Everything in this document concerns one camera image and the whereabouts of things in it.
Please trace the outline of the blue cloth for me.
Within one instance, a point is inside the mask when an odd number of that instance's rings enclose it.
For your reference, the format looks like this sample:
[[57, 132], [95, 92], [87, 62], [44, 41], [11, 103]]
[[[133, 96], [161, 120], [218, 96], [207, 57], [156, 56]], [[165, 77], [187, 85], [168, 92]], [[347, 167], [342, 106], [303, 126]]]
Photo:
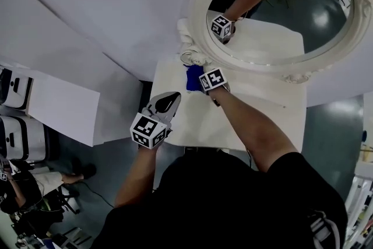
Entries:
[[199, 77], [204, 72], [203, 66], [200, 65], [185, 65], [186, 67], [186, 90], [189, 92], [203, 92]]

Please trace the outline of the person's right forearm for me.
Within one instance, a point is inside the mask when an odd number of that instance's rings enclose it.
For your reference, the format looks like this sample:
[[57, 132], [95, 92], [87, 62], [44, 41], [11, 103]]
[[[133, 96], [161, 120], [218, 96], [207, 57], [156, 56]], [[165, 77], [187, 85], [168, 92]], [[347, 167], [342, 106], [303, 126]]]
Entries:
[[267, 172], [280, 157], [298, 152], [287, 135], [269, 117], [225, 88], [212, 89], [209, 96], [220, 104], [235, 133], [254, 158], [258, 170]]

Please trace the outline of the person's left forearm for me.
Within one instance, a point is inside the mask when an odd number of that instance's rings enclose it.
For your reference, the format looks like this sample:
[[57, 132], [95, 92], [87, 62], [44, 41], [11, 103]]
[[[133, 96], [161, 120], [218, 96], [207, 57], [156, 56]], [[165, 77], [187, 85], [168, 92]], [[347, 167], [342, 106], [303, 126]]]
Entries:
[[153, 192], [157, 150], [158, 147], [139, 147], [131, 169], [115, 198], [115, 208], [141, 203]]

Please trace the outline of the white dressing table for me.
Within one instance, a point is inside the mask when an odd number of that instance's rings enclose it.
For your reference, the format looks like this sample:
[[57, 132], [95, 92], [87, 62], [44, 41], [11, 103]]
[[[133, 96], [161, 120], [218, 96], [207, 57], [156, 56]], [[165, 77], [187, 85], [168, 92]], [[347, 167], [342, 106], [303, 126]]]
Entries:
[[[167, 143], [244, 150], [223, 110], [202, 92], [187, 91], [186, 71], [181, 62], [173, 60], [160, 61], [156, 67], [151, 95], [177, 91], [182, 96]], [[295, 148], [302, 150], [307, 107], [305, 85], [229, 69], [223, 73], [233, 95], [267, 115]]]

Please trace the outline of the white ornate oval mirror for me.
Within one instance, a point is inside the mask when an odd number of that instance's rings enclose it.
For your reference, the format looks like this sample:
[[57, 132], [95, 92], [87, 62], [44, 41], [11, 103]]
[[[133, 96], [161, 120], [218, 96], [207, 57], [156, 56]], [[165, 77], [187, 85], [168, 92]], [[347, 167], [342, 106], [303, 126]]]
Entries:
[[373, 0], [350, 0], [337, 34], [306, 52], [304, 32], [263, 20], [230, 22], [209, 9], [211, 1], [190, 0], [188, 17], [178, 21], [181, 58], [190, 64], [268, 73], [291, 83], [306, 82], [353, 52], [373, 16]]

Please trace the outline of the person's black shirt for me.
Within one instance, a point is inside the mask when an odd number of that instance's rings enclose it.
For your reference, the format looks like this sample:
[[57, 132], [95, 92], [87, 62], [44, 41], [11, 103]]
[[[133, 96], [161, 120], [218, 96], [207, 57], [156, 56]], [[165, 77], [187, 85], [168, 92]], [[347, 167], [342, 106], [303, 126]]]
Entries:
[[340, 195], [299, 153], [266, 172], [224, 152], [187, 153], [158, 189], [114, 208], [91, 249], [342, 249]]

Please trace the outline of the white cabinet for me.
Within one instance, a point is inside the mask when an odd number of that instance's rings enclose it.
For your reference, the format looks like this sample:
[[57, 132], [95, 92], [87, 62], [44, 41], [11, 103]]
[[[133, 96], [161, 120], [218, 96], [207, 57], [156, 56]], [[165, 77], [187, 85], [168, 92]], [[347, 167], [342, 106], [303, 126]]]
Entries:
[[50, 75], [36, 76], [27, 113], [61, 134], [93, 146], [99, 98], [99, 92]]

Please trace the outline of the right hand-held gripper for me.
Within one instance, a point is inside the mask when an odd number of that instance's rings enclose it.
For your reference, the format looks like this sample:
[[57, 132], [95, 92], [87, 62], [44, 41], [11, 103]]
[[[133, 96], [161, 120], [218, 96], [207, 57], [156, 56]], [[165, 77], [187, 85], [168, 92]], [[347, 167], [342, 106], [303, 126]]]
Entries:
[[223, 87], [227, 90], [227, 79], [221, 68], [215, 68], [205, 72], [199, 77], [202, 92], [208, 94], [211, 90]]

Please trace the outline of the white machine with black trim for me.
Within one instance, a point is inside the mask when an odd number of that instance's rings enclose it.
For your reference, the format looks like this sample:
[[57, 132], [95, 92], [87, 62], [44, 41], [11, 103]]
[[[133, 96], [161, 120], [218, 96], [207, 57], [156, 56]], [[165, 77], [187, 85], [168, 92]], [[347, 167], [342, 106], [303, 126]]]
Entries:
[[43, 124], [29, 117], [0, 115], [0, 155], [7, 160], [44, 160]]
[[25, 110], [32, 78], [0, 67], [0, 105]]

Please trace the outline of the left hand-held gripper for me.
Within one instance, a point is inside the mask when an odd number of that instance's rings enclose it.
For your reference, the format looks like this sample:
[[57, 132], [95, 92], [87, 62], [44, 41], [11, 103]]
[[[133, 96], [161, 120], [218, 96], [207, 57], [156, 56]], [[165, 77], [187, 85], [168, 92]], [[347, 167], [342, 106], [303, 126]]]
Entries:
[[180, 102], [180, 92], [165, 92], [152, 97], [142, 111], [137, 113], [130, 127], [132, 140], [148, 149], [159, 146], [172, 131], [171, 120]]

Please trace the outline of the white slatted stool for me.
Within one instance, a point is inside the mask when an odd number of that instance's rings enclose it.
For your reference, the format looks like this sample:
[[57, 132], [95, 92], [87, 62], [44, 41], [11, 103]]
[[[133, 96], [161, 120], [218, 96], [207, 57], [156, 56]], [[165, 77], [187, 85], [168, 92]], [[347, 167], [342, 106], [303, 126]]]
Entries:
[[52, 236], [52, 242], [60, 249], [82, 249], [82, 244], [88, 242], [91, 235], [83, 229], [74, 227], [65, 233], [58, 233]]

